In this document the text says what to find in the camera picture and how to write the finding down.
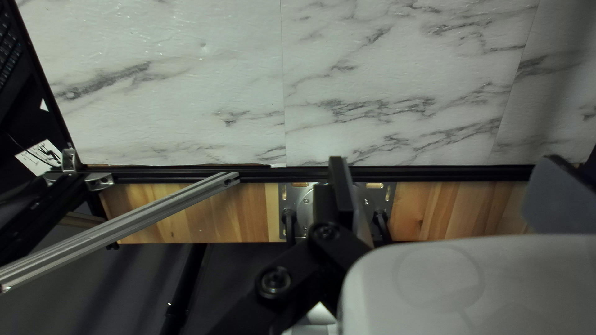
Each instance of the sticker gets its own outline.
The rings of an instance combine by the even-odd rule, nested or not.
[[[49,111],[48,106],[45,105],[45,100],[41,99],[41,105],[39,105],[39,109]]]
[[[45,140],[37,143],[33,147],[14,155],[23,165],[25,165],[36,176],[41,176],[53,166],[62,165],[62,154],[52,142]]]

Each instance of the silver bracket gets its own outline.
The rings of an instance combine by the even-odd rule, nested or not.
[[[82,166],[75,149],[62,150],[62,172],[77,173]]]
[[[48,184],[48,187],[50,187],[62,175],[64,175],[64,173],[47,172],[44,174],[44,179],[46,184]],[[95,172],[90,173],[85,177],[85,183],[87,184],[89,191],[101,191],[114,185],[114,178],[112,178],[111,173]]]
[[[313,186],[316,182],[283,182],[278,184],[280,239],[285,240],[285,225],[281,217],[285,209],[296,212],[294,236],[297,240],[306,238],[306,232],[313,224]],[[391,215],[395,182],[355,182],[356,198],[362,204],[364,215],[372,220],[374,212]]]
[[[114,178],[111,173],[90,173],[85,177],[85,183],[89,191],[101,191],[114,185]]]

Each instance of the screw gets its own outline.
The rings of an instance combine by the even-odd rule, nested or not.
[[[322,224],[315,231],[316,237],[322,240],[333,240],[339,236],[339,231],[336,227],[330,224]]]
[[[261,277],[260,287],[267,297],[273,297],[290,287],[291,279],[288,271],[278,266],[267,271]]]

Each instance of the wooden board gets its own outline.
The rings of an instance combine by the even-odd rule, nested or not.
[[[117,184],[101,193],[108,218],[114,218],[189,184]],[[267,184],[238,184],[120,240],[120,243],[267,242],[277,223],[275,208],[266,200]],[[274,219],[268,212],[275,211]]]
[[[399,183],[389,222],[398,241],[522,234],[525,182]]]
[[[117,184],[101,193],[109,218],[187,184]],[[519,207],[525,182],[401,182],[389,228],[394,240],[426,241],[523,234]],[[282,241],[277,184],[238,184],[121,243]]]

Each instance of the black cable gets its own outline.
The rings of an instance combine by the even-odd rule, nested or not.
[[[44,162],[46,165],[49,165],[49,166],[55,167],[55,165],[52,165],[52,164],[50,164],[50,163],[46,162],[44,159],[41,159],[41,158],[39,158],[38,156],[34,155],[34,154],[31,152],[31,151],[29,151],[29,149],[25,149],[25,148],[23,148],[23,146],[22,146],[22,145],[20,145],[20,144],[19,144],[19,143],[18,143],[18,142],[17,142],[17,141],[16,141],[16,140],[15,140],[15,139],[14,139],[14,138],[13,138],[13,137],[12,137],[12,136],[11,136],[11,135],[10,135],[10,134],[7,132],[7,131],[6,131],[6,130],[4,130],[4,129],[3,129],[2,131],[4,131],[4,132],[5,132],[5,133],[8,135],[8,137],[10,137],[10,139],[11,139],[11,140],[12,140],[12,141],[13,141],[13,142],[16,144],[16,145],[18,145],[18,146],[19,146],[21,149],[23,149],[24,151],[26,151],[27,153],[29,153],[31,156],[33,156],[33,157],[35,157],[35,158],[39,159],[40,161]]]

